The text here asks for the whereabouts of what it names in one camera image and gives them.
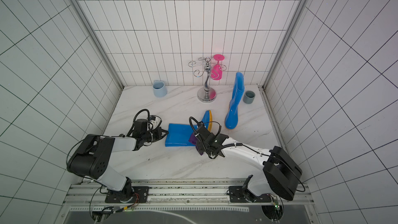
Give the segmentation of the blue rubber boot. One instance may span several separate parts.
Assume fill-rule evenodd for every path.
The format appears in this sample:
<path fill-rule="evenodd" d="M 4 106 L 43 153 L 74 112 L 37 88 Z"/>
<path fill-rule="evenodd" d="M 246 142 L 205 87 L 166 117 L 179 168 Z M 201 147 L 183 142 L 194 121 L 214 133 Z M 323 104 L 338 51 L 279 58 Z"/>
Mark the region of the blue rubber boot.
<path fill-rule="evenodd" d="M 211 131 L 212 129 L 212 113 L 210 110 L 206 111 L 202 122 L 205 127 Z M 189 124 L 169 124 L 168 135 L 166 136 L 166 147 L 189 147 L 195 146 L 197 139 L 194 137 L 194 132 Z"/>
<path fill-rule="evenodd" d="M 238 124 L 238 106 L 245 92 L 244 76 L 241 72 L 237 72 L 232 92 L 232 98 L 229 104 L 229 110 L 225 119 L 227 129 L 235 129 Z"/>

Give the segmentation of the purple cloth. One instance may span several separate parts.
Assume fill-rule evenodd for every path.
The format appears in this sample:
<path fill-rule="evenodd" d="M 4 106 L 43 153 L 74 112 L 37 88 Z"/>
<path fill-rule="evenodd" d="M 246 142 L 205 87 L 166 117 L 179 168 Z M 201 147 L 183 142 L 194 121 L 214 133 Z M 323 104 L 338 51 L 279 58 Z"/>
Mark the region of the purple cloth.
<path fill-rule="evenodd" d="M 204 149 L 203 144 L 201 143 L 201 141 L 199 141 L 199 140 L 197 139 L 197 137 L 195 136 L 194 133 L 192 133 L 192 134 L 190 135 L 188 141 L 189 141 L 190 144 L 192 144 L 192 145 L 195 146 L 197 152 L 202 156 L 203 153 L 204 153 L 204 151 L 205 151 L 205 149 Z"/>

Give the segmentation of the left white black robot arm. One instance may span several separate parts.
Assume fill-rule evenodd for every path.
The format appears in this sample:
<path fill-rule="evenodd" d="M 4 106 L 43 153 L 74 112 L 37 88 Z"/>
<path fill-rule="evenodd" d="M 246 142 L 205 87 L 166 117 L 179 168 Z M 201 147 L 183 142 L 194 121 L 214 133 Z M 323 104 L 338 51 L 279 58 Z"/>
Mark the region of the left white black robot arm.
<path fill-rule="evenodd" d="M 138 151 L 143 146 L 165 138 L 169 132 L 161 128 L 162 120 L 157 117 L 134 120 L 127 134 L 119 136 L 87 135 L 67 160 L 70 173 L 90 178 L 108 190 L 127 190 L 128 178 L 119 174 L 110 165 L 111 155 L 122 151 Z"/>

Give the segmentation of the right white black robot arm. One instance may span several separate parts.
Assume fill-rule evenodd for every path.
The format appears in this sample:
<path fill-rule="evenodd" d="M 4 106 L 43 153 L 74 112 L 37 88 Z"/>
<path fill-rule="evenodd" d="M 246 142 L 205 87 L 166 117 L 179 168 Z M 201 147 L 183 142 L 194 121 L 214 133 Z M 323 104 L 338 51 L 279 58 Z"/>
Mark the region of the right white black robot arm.
<path fill-rule="evenodd" d="M 301 184 L 302 170 L 281 147 L 253 147 L 220 132 L 213 134 L 202 122 L 190 126 L 200 155 L 207 154 L 210 159 L 234 159 L 259 170 L 257 174 L 249 175 L 240 188 L 229 190 L 236 200 L 256 202 L 269 194 L 287 201 L 294 199 Z"/>

